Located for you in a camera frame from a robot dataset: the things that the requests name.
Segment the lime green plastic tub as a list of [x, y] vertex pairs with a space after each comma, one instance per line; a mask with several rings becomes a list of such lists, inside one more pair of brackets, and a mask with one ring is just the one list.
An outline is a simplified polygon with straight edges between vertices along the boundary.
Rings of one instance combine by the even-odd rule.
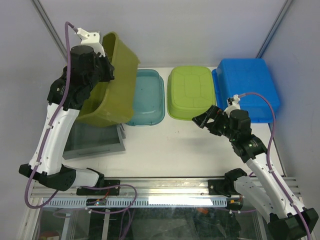
[[176, 120], [190, 121], [216, 104], [212, 72], [204, 66], [178, 66], [167, 80], [167, 111]]

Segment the olive green slotted basket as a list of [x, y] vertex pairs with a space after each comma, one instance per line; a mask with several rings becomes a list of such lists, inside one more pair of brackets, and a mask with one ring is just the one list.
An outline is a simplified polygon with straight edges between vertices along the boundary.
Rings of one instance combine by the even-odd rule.
[[114, 31], [102, 38], [102, 46], [114, 67], [114, 79], [100, 82], [90, 93], [77, 122], [95, 127], [124, 124], [134, 115], [133, 101], [140, 60]]

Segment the large blue plastic container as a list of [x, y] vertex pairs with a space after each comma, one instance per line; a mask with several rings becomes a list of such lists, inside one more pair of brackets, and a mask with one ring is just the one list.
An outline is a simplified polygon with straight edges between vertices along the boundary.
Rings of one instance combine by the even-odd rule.
[[[228, 98], [245, 93], [257, 93], [271, 104], [276, 112], [281, 103], [266, 62], [261, 58], [224, 58], [212, 71], [216, 105], [225, 109]], [[240, 108], [248, 111], [253, 123], [272, 123], [272, 112], [259, 96], [243, 97]]]

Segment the teal plastic tub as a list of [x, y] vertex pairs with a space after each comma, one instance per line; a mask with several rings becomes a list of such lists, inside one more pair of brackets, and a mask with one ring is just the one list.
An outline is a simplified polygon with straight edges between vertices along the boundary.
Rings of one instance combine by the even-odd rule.
[[165, 117], [165, 87], [160, 74], [153, 69], [139, 69], [133, 99], [133, 117], [129, 126], [153, 126]]

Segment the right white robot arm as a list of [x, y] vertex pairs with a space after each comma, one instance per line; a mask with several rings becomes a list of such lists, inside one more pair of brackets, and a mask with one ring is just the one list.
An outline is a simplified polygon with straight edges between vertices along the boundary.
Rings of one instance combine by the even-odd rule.
[[282, 176], [267, 159], [268, 151], [260, 138], [252, 134], [251, 120], [246, 110], [233, 109], [229, 113], [213, 105], [192, 121], [201, 129], [216, 136], [224, 136], [234, 153], [251, 169], [261, 187], [255, 185], [241, 168], [225, 173], [224, 180], [214, 190], [226, 197], [244, 196], [267, 222], [275, 240], [311, 238], [319, 219], [314, 208], [307, 208], [295, 196]]

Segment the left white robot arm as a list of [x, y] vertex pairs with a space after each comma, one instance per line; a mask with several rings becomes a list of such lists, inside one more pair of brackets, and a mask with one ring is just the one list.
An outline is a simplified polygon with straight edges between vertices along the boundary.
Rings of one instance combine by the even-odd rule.
[[88, 45], [72, 47], [70, 62], [71, 66], [64, 67], [61, 77], [50, 86], [40, 141], [30, 162], [22, 164], [18, 172], [54, 190], [86, 186], [97, 195], [105, 188], [103, 174], [90, 168], [63, 165], [63, 153], [84, 102], [99, 82], [114, 79], [114, 68], [105, 56]]

